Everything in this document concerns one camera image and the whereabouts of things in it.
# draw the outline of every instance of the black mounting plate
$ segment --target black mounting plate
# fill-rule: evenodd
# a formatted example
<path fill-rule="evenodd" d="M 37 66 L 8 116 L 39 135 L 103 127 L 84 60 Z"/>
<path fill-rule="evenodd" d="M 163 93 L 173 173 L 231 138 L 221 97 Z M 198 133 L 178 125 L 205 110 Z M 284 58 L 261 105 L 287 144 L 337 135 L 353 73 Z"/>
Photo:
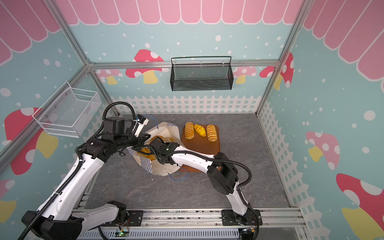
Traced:
<path fill-rule="evenodd" d="M 144 211 L 128 210 L 129 213 L 129 227 L 139 227 L 141 226 L 141 221 L 143 218 Z"/>
<path fill-rule="evenodd" d="M 241 224 L 240 222 L 237 222 L 235 219 L 235 216 L 237 215 L 234 211 L 232 210 L 222 210 L 221 215 L 222 215 L 222 222 L 223 226 L 239 226 L 239 225 L 244 225 L 244 226 L 255 226 L 256 225 L 256 219 L 259 222 L 259 225 L 263 225 L 262 217 L 260 215 L 259 210 L 255 210 L 256 215 L 253 212 L 250 212 L 248 217 L 246 218 L 245 224 Z"/>

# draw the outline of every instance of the wire basket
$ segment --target wire basket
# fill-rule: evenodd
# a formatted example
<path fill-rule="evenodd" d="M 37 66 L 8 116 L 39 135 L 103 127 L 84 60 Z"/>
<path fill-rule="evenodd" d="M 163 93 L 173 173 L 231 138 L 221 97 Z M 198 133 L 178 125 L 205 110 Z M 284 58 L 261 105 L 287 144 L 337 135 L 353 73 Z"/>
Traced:
<path fill-rule="evenodd" d="M 80 137 L 101 105 L 98 92 L 71 86 L 62 90 L 56 99 L 43 109 L 51 98 L 32 116 L 46 133 L 52 135 Z"/>
<path fill-rule="evenodd" d="M 172 91 L 231 90 L 230 56 L 171 58 Z"/>

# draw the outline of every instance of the pastry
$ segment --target pastry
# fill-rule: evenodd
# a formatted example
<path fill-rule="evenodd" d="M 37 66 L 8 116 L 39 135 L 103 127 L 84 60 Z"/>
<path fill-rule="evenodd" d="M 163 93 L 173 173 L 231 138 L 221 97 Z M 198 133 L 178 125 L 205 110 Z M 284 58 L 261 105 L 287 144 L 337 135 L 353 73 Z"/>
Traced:
<path fill-rule="evenodd" d="M 185 124 L 184 136 L 185 136 L 185 139 L 188 139 L 188 140 L 195 137 L 195 129 L 193 128 L 192 122 L 187 122 Z"/>
<path fill-rule="evenodd" d="M 198 125 L 198 124 L 195 124 L 195 125 L 194 125 L 194 128 L 195 128 L 196 132 L 197 132 L 200 136 L 205 137 L 205 136 L 207 135 L 207 133 L 205 132 L 205 129 L 204 129 L 202 126 L 200 126 L 200 125 Z"/>
<path fill-rule="evenodd" d="M 214 125 L 208 125 L 207 126 L 207 136 L 208 136 L 208 141 L 214 142 L 217 140 L 217 132 L 216 132 L 216 127 Z"/>

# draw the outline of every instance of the black mesh basket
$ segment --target black mesh basket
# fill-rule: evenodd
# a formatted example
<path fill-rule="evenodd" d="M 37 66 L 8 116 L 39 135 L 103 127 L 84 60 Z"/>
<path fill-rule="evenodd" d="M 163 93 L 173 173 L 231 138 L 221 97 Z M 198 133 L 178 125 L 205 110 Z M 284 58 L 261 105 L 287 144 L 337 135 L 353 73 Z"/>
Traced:
<path fill-rule="evenodd" d="M 232 89 L 230 56 L 171 58 L 171 62 L 172 91 Z"/>

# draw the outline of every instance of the gray tabletop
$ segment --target gray tabletop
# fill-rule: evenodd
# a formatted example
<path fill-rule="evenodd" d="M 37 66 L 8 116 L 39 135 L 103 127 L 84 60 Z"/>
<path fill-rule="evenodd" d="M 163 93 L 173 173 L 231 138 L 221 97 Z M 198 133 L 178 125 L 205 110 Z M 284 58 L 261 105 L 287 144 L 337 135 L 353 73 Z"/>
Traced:
<path fill-rule="evenodd" d="M 221 151 L 230 160 L 245 164 L 252 171 L 251 182 L 242 187 L 245 198 L 253 207 L 288 207 L 283 188 L 268 151 L 255 114 L 154 114 L 158 123 L 170 122 L 179 127 L 180 135 L 187 121 L 214 124 L 219 127 Z M 155 126 L 150 119 L 143 131 Z M 127 208 L 201 208 L 231 207 L 226 196 L 217 192 L 207 175 L 191 172 L 187 179 L 174 181 L 148 173 L 131 155 L 114 154 L 101 168 L 86 209 L 99 207 L 111 200 Z M 240 181 L 247 179 L 238 167 Z M 174 179 L 187 173 L 177 171 Z"/>

